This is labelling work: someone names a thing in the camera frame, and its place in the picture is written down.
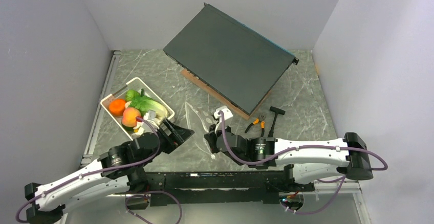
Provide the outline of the polka dot zip bag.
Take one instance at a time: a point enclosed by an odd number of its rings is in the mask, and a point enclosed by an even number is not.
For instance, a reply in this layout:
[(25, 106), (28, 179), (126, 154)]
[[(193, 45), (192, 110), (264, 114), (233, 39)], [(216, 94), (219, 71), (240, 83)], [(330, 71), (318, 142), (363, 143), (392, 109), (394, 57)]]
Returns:
[(201, 107), (185, 102), (185, 118), (188, 129), (195, 132), (193, 142), (197, 149), (205, 153), (212, 160), (216, 160), (215, 154), (211, 152), (208, 142), (204, 135), (209, 133), (209, 127), (214, 124), (214, 119), (210, 113), (204, 111)]

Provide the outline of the white mushrooms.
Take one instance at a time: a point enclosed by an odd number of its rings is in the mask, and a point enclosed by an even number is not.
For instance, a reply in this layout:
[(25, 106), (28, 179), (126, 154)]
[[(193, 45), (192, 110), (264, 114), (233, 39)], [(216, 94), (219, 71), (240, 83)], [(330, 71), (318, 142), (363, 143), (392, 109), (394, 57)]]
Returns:
[(158, 130), (158, 125), (155, 121), (147, 121), (145, 122), (137, 122), (137, 125), (134, 127), (134, 132), (132, 133), (133, 137), (139, 137), (146, 132), (153, 132)]

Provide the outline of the green lettuce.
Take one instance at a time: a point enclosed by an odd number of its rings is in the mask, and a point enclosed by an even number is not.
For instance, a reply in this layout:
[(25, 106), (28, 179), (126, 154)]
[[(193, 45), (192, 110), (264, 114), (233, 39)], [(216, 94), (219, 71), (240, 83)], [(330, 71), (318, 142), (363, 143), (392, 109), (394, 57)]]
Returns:
[(141, 113), (141, 116), (144, 116), (144, 114), (148, 110), (154, 110), (156, 112), (157, 118), (162, 119), (168, 117), (169, 112), (164, 105), (160, 104), (156, 100), (147, 96), (143, 88), (140, 90), (140, 93), (141, 93), (141, 97), (135, 97), (132, 101), (130, 101), (128, 107), (133, 107), (138, 109)]

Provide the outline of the peach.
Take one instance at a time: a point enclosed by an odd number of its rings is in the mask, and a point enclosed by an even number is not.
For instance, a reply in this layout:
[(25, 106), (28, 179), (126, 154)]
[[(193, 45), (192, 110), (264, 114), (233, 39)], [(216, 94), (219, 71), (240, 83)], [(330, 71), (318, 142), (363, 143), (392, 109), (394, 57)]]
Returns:
[(134, 128), (137, 125), (136, 117), (140, 117), (141, 113), (138, 109), (129, 107), (123, 112), (121, 124), (125, 127)]

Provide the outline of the orange tangerine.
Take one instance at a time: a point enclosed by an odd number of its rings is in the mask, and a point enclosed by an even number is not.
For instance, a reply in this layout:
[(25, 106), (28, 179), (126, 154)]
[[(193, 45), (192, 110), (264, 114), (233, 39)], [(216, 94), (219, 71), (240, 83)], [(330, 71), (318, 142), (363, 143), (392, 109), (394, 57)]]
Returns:
[(111, 115), (115, 117), (122, 117), (123, 112), (125, 110), (125, 104), (126, 104), (125, 100), (116, 99), (109, 104), (108, 110), (111, 113)]

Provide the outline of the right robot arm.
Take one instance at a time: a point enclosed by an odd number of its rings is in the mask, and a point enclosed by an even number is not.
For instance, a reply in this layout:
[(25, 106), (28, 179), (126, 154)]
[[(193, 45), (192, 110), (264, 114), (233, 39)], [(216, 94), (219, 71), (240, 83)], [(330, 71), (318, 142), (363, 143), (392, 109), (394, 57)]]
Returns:
[(221, 152), (239, 165), (260, 170), (289, 166), (290, 172), (282, 176), (282, 184), (289, 191), (332, 176), (356, 181), (374, 177), (367, 146), (355, 132), (326, 141), (291, 141), (265, 137), (245, 139), (227, 127), (204, 134), (204, 139), (211, 153)]

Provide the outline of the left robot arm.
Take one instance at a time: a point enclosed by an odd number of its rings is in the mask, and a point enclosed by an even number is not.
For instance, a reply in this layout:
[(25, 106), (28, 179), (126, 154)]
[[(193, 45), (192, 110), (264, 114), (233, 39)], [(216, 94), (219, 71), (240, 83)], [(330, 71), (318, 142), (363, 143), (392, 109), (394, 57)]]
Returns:
[(29, 183), (25, 186), (26, 219), (21, 223), (56, 223), (69, 210), (88, 201), (117, 193), (144, 193), (151, 188), (144, 166), (161, 153), (170, 154), (187, 141), (194, 131), (164, 119), (165, 129), (149, 120), (136, 121), (150, 131), (132, 141), (111, 148), (88, 165), (48, 184)]

